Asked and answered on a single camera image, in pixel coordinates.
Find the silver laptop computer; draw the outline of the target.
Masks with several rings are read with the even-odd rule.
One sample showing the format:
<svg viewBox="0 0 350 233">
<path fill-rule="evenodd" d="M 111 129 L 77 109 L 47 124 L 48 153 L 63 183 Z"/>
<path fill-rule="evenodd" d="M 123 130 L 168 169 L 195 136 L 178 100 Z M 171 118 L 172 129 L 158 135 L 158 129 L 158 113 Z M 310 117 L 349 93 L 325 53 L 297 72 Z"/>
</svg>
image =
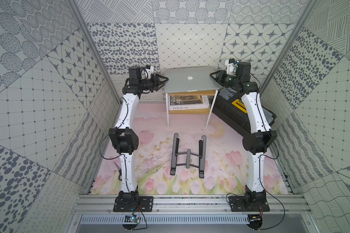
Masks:
<svg viewBox="0 0 350 233">
<path fill-rule="evenodd" d="M 165 77 L 169 80 L 164 87 L 165 93 L 218 90 L 220 85 L 210 77 L 214 67 L 191 67 L 167 69 Z"/>
</svg>

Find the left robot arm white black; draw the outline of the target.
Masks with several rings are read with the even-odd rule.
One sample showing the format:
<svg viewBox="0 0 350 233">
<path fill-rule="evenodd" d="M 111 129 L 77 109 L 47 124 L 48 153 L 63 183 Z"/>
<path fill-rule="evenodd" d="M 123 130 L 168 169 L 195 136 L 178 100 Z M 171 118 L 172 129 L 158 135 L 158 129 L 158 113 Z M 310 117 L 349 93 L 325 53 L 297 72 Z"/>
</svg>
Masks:
<svg viewBox="0 0 350 233">
<path fill-rule="evenodd" d="M 140 198 L 135 175 L 134 155 L 139 147 L 139 137 L 132 129 L 135 111 L 141 95 L 164 87 L 167 77 L 154 73 L 154 67 L 131 67 L 122 89 L 122 108 L 118 122 L 109 130 L 111 143 L 121 161 L 122 186 L 118 201 L 126 205 L 138 205 Z"/>
</svg>

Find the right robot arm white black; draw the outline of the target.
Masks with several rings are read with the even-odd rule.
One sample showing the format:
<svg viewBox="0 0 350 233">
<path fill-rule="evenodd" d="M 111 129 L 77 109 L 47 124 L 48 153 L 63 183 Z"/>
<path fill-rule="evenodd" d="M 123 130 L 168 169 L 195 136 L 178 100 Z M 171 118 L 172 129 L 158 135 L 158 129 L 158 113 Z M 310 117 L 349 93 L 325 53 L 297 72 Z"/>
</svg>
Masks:
<svg viewBox="0 0 350 233">
<path fill-rule="evenodd" d="M 263 162 L 268 147 L 277 137 L 265 117 L 256 82 L 251 81 L 251 64 L 235 59 L 225 61 L 226 69 L 210 74 L 222 89 L 214 98 L 213 112 L 242 137 L 249 157 L 249 178 L 245 205 L 265 202 Z"/>
</svg>

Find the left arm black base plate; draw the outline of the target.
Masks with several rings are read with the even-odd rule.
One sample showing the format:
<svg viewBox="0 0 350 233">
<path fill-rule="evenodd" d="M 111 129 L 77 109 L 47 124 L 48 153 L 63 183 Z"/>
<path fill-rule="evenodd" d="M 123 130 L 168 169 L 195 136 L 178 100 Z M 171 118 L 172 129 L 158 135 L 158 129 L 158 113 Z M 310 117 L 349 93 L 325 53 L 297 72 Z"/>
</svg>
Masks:
<svg viewBox="0 0 350 233">
<path fill-rule="evenodd" d="M 152 212 L 153 196 L 139 196 L 137 200 L 129 194 L 120 195 L 115 199 L 113 212 Z"/>
</svg>

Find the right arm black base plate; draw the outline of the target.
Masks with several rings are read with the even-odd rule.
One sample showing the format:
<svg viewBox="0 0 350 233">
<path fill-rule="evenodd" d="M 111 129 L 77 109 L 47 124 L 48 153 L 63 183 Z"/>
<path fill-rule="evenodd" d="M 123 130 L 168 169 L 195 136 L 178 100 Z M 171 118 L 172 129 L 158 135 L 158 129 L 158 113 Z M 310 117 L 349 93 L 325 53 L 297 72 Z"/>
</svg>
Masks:
<svg viewBox="0 0 350 233">
<path fill-rule="evenodd" d="M 243 196 L 228 196 L 227 201 L 232 212 L 269 212 L 270 207 L 266 199 L 248 200 Z"/>
</svg>

